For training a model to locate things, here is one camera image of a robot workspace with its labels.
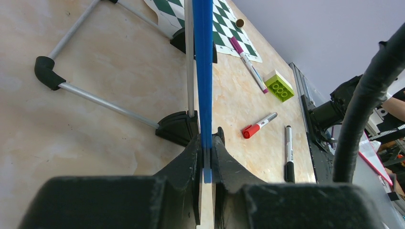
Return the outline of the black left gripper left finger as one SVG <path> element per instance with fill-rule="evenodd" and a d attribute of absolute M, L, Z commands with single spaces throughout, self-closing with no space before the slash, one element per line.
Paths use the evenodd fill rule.
<path fill-rule="evenodd" d="M 45 182 L 21 229 L 194 229 L 201 222 L 201 143 L 152 176 L 68 176 Z"/>

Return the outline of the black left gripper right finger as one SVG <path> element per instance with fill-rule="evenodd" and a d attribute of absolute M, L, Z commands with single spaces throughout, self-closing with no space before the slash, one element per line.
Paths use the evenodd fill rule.
<path fill-rule="evenodd" d="M 360 187 L 267 183 L 235 160 L 224 131 L 213 134 L 213 215 L 216 229 L 382 229 L 373 200 Z"/>

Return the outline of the blue framed whiteboard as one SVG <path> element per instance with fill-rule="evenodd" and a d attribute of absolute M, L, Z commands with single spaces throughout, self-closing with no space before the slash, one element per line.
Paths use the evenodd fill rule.
<path fill-rule="evenodd" d="M 53 71 L 55 57 L 60 53 L 83 22 L 88 18 L 99 2 L 94 0 L 79 17 L 75 24 L 69 29 L 66 35 L 58 42 L 48 56 L 37 57 L 34 65 L 34 73 L 37 79 L 53 91 L 60 88 L 76 94 L 93 103 L 101 105 L 119 114 L 131 117 L 156 130 L 163 126 L 155 123 L 141 115 L 126 110 L 120 106 L 110 103 L 89 92 L 77 88 Z M 194 87 L 193 87 L 193 65 L 197 65 L 197 85 L 200 109 L 200 124 L 202 135 L 203 155 L 203 178 L 205 183 L 213 182 L 213 141 L 212 133 L 212 109 L 213 109 L 213 2 L 211 0 L 187 0 L 185 1 L 185 46 L 186 46 L 186 70 L 188 85 L 188 114 L 190 118 L 195 116 L 194 111 Z"/>

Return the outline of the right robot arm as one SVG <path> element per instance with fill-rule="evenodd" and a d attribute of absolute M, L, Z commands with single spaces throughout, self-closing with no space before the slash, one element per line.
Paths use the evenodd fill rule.
<path fill-rule="evenodd" d="M 330 127 L 342 123 L 361 77 L 355 76 L 342 83 L 330 94 L 330 100 L 320 106 L 307 105 L 306 119 L 311 140 L 324 151 L 329 151 L 327 144 L 331 143 L 326 132 Z"/>

